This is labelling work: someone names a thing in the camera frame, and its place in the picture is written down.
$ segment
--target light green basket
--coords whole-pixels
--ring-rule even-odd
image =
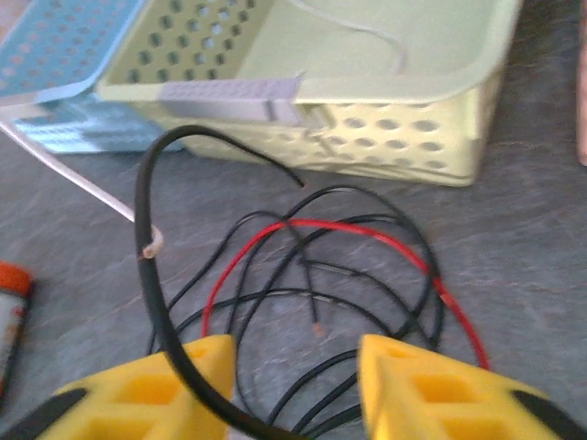
[[[289,0],[151,0],[97,92],[167,129],[222,129],[294,167],[471,184],[522,0],[306,2],[394,35],[404,68],[392,71],[399,54],[389,41]],[[263,79],[293,87],[280,99],[291,100],[299,124],[241,116],[250,96],[235,90]],[[220,97],[234,98],[235,112],[224,102],[211,118],[213,89],[229,85]],[[208,138],[185,144],[203,156],[250,160]]]

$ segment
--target gray countertop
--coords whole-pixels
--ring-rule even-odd
[[[358,184],[389,197],[426,232],[446,283],[477,325],[494,369],[546,391],[587,423],[587,170],[576,160],[575,144],[578,21],[578,1],[527,2],[482,174],[469,188],[302,171],[309,190],[299,191],[269,167],[195,159],[187,152],[164,156],[153,205],[156,224],[167,239],[160,258],[166,291],[176,292],[245,213],[284,212],[309,191]],[[39,284],[1,422],[6,427],[61,385],[142,356],[150,327],[131,225],[16,145],[4,138],[1,142],[0,259],[29,268]],[[138,155],[63,159],[132,202]],[[357,196],[338,196],[309,209],[308,215],[337,218],[370,210],[373,205]],[[243,231],[232,251],[258,227]],[[292,244],[287,236],[279,240],[263,254],[251,284],[263,282],[278,250]],[[312,252],[348,261],[408,297],[417,295],[417,276],[369,240],[325,238]],[[202,305],[227,263],[222,261],[175,317]],[[300,282],[299,273],[290,277]],[[389,308],[379,293],[359,281],[325,276],[319,284],[375,304],[374,310]],[[226,288],[222,296],[229,292]],[[361,333],[372,331],[345,309],[321,305],[321,310],[327,334],[319,340],[301,299],[268,302],[253,323],[241,367],[261,413],[311,366],[356,346]],[[225,315],[215,317],[215,330],[221,331]],[[474,360],[452,318],[442,351]],[[319,380],[292,403],[282,422],[291,425],[317,401],[317,394],[324,395],[352,369],[348,363]],[[351,392],[318,420],[356,399]],[[355,424],[330,438],[357,438],[359,429]]]

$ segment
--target blue basket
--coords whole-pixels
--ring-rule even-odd
[[[161,129],[94,85],[145,0],[35,0],[0,48],[0,107],[39,105],[16,121],[56,153],[144,150]]]

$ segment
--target white wire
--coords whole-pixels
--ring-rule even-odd
[[[387,32],[384,32],[382,30],[379,30],[376,27],[358,25],[356,23],[351,23],[349,21],[338,18],[336,16],[332,16],[328,12],[324,12],[320,9],[310,6],[308,3],[305,2],[305,0],[289,0],[289,2],[298,9],[301,9],[307,12],[308,14],[312,14],[313,16],[320,17],[326,21],[329,21],[330,23],[337,24],[344,28],[357,30],[359,32],[366,32],[368,34],[372,34],[380,39],[384,39],[385,41],[391,43],[392,46],[394,46],[398,52],[398,56],[395,59],[395,63],[392,67],[392,73],[400,73],[401,70],[404,68],[406,58],[405,49],[402,43],[393,35],[388,34]]]
[[[82,188],[84,191],[90,193],[93,197],[98,199],[100,202],[110,206],[117,213],[121,214],[128,221],[135,222],[135,213],[132,209],[120,202],[115,196],[104,191],[99,186],[88,181],[84,176],[78,174],[65,164],[57,160],[52,154],[50,154],[41,145],[33,142],[24,134],[22,134],[18,128],[5,117],[0,118],[0,128],[9,135],[20,147],[26,152],[34,156],[37,160],[42,162],[47,167],[51,168],[55,172],[59,173],[68,181],[75,183],[77,186]],[[157,227],[153,227],[153,241],[150,245],[143,248],[143,258],[152,259],[163,247],[163,234]]]

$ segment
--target red wire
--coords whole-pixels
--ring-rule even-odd
[[[326,220],[312,220],[312,219],[304,219],[304,218],[296,218],[289,221],[291,226],[308,226],[308,227],[317,227],[321,229],[331,229],[343,232],[349,232],[351,234],[360,234],[363,236],[369,236],[376,238],[386,245],[394,248],[397,250],[401,255],[403,255],[406,259],[408,259],[414,266],[418,269],[422,270],[422,272],[427,273],[428,267],[427,264],[420,258],[418,255],[407,245],[402,243],[401,241],[397,240],[392,236],[388,236],[376,229],[372,229],[370,227],[359,226],[359,225],[351,225],[347,223],[340,223],[340,222],[329,222]],[[238,263],[242,260],[242,258],[247,255],[247,253],[251,250],[253,246],[255,246],[259,241],[263,238],[272,234],[279,229],[286,227],[284,223],[274,223],[273,225],[269,225],[261,230],[256,236],[254,236],[249,243],[242,248],[239,253],[234,257],[234,259],[228,264],[227,268],[222,272],[222,275],[216,282],[214,289],[210,293],[208,297],[208,302],[204,309],[204,314],[202,316],[202,337],[208,335],[209,326],[210,326],[210,315],[212,314],[212,309],[214,306],[214,300],[222,288],[222,285],[227,280],[228,275],[232,272],[232,270],[238,265]],[[473,327],[471,321],[467,317],[467,315],[462,311],[459,304],[455,300],[455,298],[449,293],[447,288],[445,287],[444,283],[439,277],[435,277],[434,280],[434,287],[436,288],[440,299],[447,305],[447,307],[454,313],[455,317],[459,321],[460,325],[464,329],[467,337],[471,341],[471,345],[475,352],[475,356],[479,362],[479,366],[484,369],[490,369],[489,360],[487,358],[487,354],[485,352],[485,348],[479,335],[477,334],[475,328]]]

